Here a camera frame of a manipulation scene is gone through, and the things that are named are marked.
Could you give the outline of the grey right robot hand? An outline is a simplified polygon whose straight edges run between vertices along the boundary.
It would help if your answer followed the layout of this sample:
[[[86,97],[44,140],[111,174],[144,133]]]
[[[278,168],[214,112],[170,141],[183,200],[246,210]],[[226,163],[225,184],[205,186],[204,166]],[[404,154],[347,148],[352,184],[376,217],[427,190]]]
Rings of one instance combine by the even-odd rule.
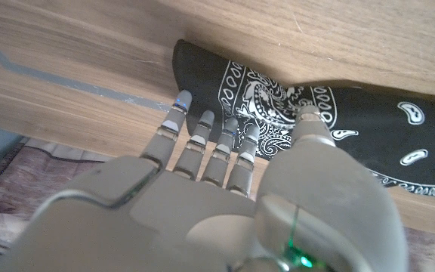
[[[390,194],[338,148],[318,107],[298,110],[290,149],[249,189],[258,128],[234,165],[222,131],[196,180],[214,121],[203,113],[166,166],[192,101],[181,91],[140,156],[70,181],[35,212],[0,271],[406,271],[406,235]]]

